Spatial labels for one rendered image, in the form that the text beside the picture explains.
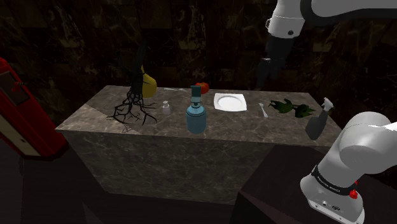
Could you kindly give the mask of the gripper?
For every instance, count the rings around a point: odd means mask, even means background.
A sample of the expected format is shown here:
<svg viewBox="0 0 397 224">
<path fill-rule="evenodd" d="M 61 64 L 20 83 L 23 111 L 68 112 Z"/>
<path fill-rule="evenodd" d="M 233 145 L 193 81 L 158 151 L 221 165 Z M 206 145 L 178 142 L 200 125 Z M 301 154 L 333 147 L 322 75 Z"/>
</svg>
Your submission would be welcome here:
<svg viewBox="0 0 397 224">
<path fill-rule="evenodd" d="M 256 86 L 262 87 L 270 72 L 270 79 L 276 80 L 293 47 L 293 38 L 278 38 L 270 35 L 266 47 L 266 57 L 261 58 L 256 68 Z"/>
</svg>

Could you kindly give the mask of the green leafy vegetable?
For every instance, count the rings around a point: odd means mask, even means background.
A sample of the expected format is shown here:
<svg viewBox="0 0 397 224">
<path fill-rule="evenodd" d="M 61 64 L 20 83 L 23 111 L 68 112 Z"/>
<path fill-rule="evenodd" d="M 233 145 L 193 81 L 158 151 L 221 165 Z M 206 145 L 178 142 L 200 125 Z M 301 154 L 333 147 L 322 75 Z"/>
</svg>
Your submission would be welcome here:
<svg viewBox="0 0 397 224">
<path fill-rule="evenodd" d="M 284 99 L 284 102 L 271 100 L 269 106 L 278 110 L 279 113 L 289 113 L 290 111 L 294 111 L 296 118 L 310 116 L 312 112 L 315 111 L 315 109 L 310 108 L 306 104 L 295 105 L 288 99 Z"/>
</svg>

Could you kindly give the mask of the white square plate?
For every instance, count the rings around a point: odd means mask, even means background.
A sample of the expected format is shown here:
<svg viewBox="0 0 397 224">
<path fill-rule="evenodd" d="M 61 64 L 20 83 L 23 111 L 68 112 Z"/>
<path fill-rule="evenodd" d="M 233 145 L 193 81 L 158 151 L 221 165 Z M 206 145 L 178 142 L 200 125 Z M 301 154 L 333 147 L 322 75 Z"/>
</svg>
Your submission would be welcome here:
<svg viewBox="0 0 397 224">
<path fill-rule="evenodd" d="M 215 93 L 214 108 L 221 111 L 239 112 L 246 111 L 247 104 L 243 94 Z"/>
</svg>

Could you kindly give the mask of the grey spray bottle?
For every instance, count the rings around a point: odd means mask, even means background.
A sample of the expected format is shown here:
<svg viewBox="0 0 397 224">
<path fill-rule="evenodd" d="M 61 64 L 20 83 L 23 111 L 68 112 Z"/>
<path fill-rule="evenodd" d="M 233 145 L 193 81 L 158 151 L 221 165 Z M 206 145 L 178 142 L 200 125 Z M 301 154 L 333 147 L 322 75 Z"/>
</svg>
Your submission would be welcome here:
<svg viewBox="0 0 397 224">
<path fill-rule="evenodd" d="M 313 141 L 317 140 L 322 134 L 328 119 L 328 112 L 331 108 L 333 108 L 333 103 L 325 97 L 322 107 L 323 109 L 321 114 L 319 116 L 311 117 L 305 127 L 308 137 Z"/>
</svg>

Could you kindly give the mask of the blue soap dispenser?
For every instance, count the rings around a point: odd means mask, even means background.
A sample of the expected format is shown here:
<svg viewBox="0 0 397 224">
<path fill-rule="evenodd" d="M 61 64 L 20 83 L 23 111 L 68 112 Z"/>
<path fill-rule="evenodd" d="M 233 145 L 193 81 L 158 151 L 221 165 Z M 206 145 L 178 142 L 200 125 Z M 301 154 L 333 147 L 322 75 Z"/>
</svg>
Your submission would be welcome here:
<svg viewBox="0 0 397 224">
<path fill-rule="evenodd" d="M 190 106 L 186 109 L 186 127 L 193 134 L 202 133 L 206 128 L 206 109 L 201 105 L 201 87 L 191 86 Z"/>
</svg>

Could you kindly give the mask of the yellow pear-shaped vase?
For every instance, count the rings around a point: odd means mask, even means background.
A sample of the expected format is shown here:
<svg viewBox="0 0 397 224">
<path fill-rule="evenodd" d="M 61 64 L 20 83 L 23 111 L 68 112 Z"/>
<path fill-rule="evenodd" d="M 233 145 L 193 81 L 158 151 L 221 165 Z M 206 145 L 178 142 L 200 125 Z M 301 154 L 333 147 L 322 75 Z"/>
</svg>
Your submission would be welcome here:
<svg viewBox="0 0 397 224">
<path fill-rule="evenodd" d="M 141 66 L 141 71 L 143 72 L 143 97 L 144 98 L 150 98 L 153 97 L 157 91 L 157 82 L 154 78 L 149 76 L 146 71 L 144 70 L 144 67 Z"/>
</svg>

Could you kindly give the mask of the black bare branch plant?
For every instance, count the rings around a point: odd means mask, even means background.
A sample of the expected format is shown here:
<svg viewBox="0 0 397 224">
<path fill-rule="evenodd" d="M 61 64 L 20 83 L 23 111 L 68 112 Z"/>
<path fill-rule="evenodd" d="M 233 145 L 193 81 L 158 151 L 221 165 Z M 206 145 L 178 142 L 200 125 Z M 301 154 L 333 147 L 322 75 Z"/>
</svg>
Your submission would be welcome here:
<svg viewBox="0 0 397 224">
<path fill-rule="evenodd" d="M 117 53 L 115 65 L 123 74 L 127 75 L 129 79 L 129 91 L 126 93 L 126 98 L 122 101 L 122 103 L 114 107 L 113 114 L 108 116 L 108 118 L 113 118 L 122 124 L 127 124 L 127 120 L 130 118 L 140 120 L 140 113 L 136 115 L 132 113 L 134 108 L 138 108 L 144 114 L 142 125 L 145 124 L 147 117 L 150 117 L 157 122 L 157 119 L 154 116 L 146 112 L 146 109 L 154 109 L 154 103 L 145 104 L 143 97 L 143 84 L 148 84 L 148 82 L 144 81 L 144 73 L 141 69 L 146 49 L 147 41 L 143 41 L 139 46 L 136 56 L 132 62 L 132 69 L 128 69 L 123 65 L 121 53 Z"/>
</svg>

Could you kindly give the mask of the red cabinet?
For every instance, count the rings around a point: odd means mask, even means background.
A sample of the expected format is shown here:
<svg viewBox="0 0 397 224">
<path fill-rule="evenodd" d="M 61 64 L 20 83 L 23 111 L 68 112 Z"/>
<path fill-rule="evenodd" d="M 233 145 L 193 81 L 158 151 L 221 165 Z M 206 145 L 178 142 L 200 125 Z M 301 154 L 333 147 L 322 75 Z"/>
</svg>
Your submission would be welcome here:
<svg viewBox="0 0 397 224">
<path fill-rule="evenodd" d="M 0 138 L 22 158 L 53 161 L 69 148 L 43 108 L 0 58 Z"/>
</svg>

